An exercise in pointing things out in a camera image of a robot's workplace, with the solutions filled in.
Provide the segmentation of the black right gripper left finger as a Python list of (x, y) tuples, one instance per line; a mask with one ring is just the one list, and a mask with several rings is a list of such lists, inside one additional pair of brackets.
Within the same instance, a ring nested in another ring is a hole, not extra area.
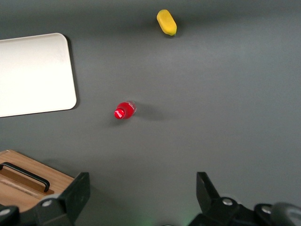
[(61, 193), (41, 199), (27, 211), (16, 205), (0, 206), (2, 226), (74, 226), (90, 198), (90, 177), (81, 172)]

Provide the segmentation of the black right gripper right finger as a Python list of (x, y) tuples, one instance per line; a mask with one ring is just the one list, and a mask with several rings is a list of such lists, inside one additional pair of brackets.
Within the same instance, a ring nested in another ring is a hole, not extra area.
[(201, 209), (190, 226), (271, 226), (271, 204), (250, 210), (230, 197), (219, 195), (205, 172), (196, 175), (196, 196)]

